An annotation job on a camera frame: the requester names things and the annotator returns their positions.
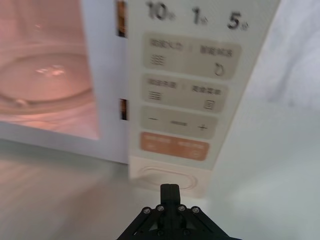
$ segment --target button icon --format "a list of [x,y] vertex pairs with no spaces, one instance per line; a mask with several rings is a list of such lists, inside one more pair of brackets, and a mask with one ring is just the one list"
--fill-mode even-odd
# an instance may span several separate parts
[[199,159],[202,156],[201,151],[193,150],[190,152],[190,158],[192,159]]
[[200,126],[198,126],[198,128],[200,128],[201,131],[208,129],[208,127],[205,124],[201,124]]
[[225,68],[220,63],[215,63],[215,75],[221,77],[225,75]]
[[151,64],[152,65],[157,65],[157,66],[164,66],[166,63],[166,57],[157,55],[157,54],[152,54],[151,55]]
[[161,92],[156,92],[156,91],[149,91],[149,99],[150,100],[161,101],[162,93]]
[[205,109],[209,109],[209,110],[213,110],[215,108],[215,104],[216,102],[215,101],[212,101],[212,100],[206,100],[204,102],[204,108]]

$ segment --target screw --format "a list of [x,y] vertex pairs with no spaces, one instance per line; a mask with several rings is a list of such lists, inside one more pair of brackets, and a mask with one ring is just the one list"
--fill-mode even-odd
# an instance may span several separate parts
[[186,208],[185,208],[185,206],[182,206],[182,205],[181,205],[181,206],[178,207],[178,210],[179,210],[180,212],[183,212],[184,210],[186,210]]
[[163,206],[158,206],[157,210],[158,210],[159,212],[162,212],[163,210],[165,210],[165,208],[164,208]]
[[156,234],[157,234],[158,236],[163,236],[163,235],[165,234],[165,232],[162,231],[162,230],[159,230]]
[[143,210],[143,213],[144,213],[144,214],[149,214],[149,213],[150,213],[150,209],[149,209],[149,208],[146,208],[145,210]]
[[198,207],[194,207],[192,208],[192,212],[194,212],[195,214],[198,214],[200,212],[200,209]]

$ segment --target white countertop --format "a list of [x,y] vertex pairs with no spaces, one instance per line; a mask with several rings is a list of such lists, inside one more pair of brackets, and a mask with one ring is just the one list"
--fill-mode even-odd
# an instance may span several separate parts
[[[318,239],[320,115],[245,100],[199,206],[244,240]],[[1,240],[116,240],[160,193],[128,167],[0,140]]]

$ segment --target control button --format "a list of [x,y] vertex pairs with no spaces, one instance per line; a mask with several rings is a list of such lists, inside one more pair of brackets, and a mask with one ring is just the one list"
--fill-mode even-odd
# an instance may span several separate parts
[[144,106],[141,126],[148,130],[187,137],[212,139],[218,120],[215,117]]
[[209,151],[209,144],[207,142],[148,132],[141,133],[140,147],[142,150],[152,153],[197,161],[204,161]]
[[228,80],[237,70],[238,44],[192,37],[146,33],[143,63],[148,69]]
[[142,98],[148,103],[209,113],[223,111],[229,92],[222,84],[153,74],[144,75],[141,86]]

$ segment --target microwave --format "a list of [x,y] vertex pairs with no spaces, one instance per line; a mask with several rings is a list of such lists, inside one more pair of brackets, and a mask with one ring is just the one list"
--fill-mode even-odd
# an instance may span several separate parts
[[201,196],[279,2],[2,0],[0,138]]

